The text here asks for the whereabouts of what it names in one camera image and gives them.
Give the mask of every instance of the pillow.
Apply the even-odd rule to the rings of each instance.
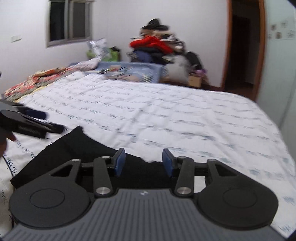
[[[190,64],[189,61],[182,55],[174,57],[173,64],[167,64],[169,81],[188,84]]]
[[[97,58],[93,58],[88,61],[79,62],[76,65],[70,66],[71,68],[78,69],[80,71],[88,71],[97,68],[99,62]]]

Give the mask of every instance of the black hat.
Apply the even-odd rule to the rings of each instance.
[[[160,25],[159,19],[155,18],[155,19],[152,19],[146,26],[144,26],[143,29],[167,31],[168,26]]]

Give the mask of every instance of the logo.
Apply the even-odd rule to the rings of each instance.
[[[142,191],[142,192],[140,192],[140,194],[141,194],[142,196],[146,196],[146,195],[149,194],[149,192],[147,192],[147,191]]]

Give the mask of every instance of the bed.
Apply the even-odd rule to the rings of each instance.
[[[159,83],[168,76],[168,70],[164,65],[151,63],[130,63],[130,62],[99,62],[96,70],[109,69],[111,66],[120,66],[118,72],[109,72],[107,76],[118,76],[115,79],[122,80],[122,76],[133,75],[135,82]]]
[[[295,163],[276,125],[254,102],[230,93],[155,83],[108,80],[75,72],[20,99],[49,113],[49,121],[82,126],[92,139],[147,162],[162,150],[196,162],[215,158],[270,188],[279,200],[272,227],[284,237],[296,229]],[[16,175],[60,135],[37,139],[17,134],[4,155]],[[11,228],[12,194],[7,166],[0,161],[0,233]],[[194,191],[204,187],[196,177]]]

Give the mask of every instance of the hand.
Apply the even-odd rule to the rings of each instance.
[[[16,141],[16,138],[12,132],[6,131],[0,127],[0,156],[3,155],[7,147],[6,138],[8,138],[11,141]]]

